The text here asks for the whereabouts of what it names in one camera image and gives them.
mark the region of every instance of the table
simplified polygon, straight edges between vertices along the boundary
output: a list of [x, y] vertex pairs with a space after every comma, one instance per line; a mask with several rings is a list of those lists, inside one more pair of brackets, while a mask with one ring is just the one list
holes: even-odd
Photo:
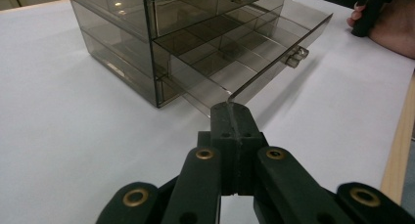
[[[334, 13], [309, 57], [247, 106], [270, 145], [319, 184], [380, 189], [415, 63], [349, 34]], [[209, 121], [179, 98], [157, 110], [87, 53], [69, 1], [0, 12], [2, 223], [93, 223], [122, 186], [177, 175]], [[222, 223], [257, 223], [251, 198], [223, 198]]]

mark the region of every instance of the acrylic storage box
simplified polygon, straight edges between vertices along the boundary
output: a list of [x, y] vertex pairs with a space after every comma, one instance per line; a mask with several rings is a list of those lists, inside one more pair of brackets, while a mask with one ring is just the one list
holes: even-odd
[[70, 0], [89, 53], [156, 107], [245, 104], [323, 31], [291, 0]]

